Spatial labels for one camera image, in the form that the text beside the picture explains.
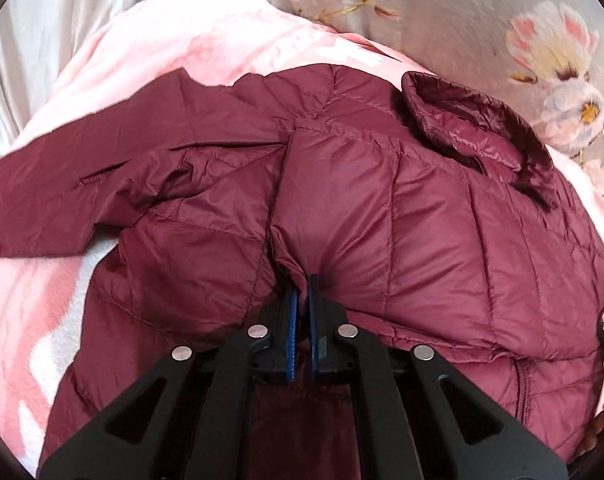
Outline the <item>maroon quilted down jacket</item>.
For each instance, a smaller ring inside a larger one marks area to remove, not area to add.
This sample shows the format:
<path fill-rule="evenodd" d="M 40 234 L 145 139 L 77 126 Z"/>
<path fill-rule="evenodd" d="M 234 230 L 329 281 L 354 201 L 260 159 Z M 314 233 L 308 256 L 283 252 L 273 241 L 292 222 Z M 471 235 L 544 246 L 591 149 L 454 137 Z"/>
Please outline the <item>maroon quilted down jacket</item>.
<path fill-rule="evenodd" d="M 0 258 L 80 254 L 101 230 L 118 242 L 44 455 L 172 348 L 223 344 L 311 274 L 564 460 L 596 411 L 604 243 L 530 126 L 458 84 L 319 64 L 206 87 L 176 70 L 0 160 Z"/>

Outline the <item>pink bow-print blanket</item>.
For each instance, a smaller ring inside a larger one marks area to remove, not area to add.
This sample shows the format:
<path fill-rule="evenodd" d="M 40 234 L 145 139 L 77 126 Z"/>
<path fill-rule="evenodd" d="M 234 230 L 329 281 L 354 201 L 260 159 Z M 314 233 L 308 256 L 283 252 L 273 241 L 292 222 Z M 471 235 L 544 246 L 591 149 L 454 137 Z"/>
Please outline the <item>pink bow-print blanket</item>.
<path fill-rule="evenodd" d="M 351 67 L 393 86 L 408 72 L 431 75 L 401 53 L 338 34 L 265 0 L 148 0 L 114 18 L 80 49 L 10 154 L 176 70 L 206 87 L 228 87 L 243 76 L 319 64 Z M 494 100 L 518 114 L 547 148 L 604 243 L 604 203 L 594 184 L 526 118 Z M 80 254 L 0 258 L 0 436 L 28 471 L 47 456 L 42 448 L 49 415 L 80 348 L 92 274 L 117 242 L 116 233 L 101 230 Z M 578 447 L 592 442 L 596 430 L 593 415 Z"/>

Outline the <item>grey floral quilt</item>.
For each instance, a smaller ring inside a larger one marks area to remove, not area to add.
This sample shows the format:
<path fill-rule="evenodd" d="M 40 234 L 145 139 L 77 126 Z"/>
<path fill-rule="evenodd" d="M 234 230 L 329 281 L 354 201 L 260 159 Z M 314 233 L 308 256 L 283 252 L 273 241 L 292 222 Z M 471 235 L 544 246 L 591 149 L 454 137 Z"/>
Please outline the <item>grey floral quilt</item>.
<path fill-rule="evenodd" d="M 602 0 L 268 0 L 500 99 L 604 196 Z"/>

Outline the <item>silver satin curtain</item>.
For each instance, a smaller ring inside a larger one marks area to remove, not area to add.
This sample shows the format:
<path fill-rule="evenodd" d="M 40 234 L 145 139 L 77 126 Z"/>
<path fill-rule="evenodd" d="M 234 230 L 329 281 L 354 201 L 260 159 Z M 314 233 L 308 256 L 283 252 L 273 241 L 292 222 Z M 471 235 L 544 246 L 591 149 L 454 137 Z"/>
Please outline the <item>silver satin curtain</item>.
<path fill-rule="evenodd" d="M 85 40 L 139 0 L 8 0 L 0 9 L 0 157 Z"/>

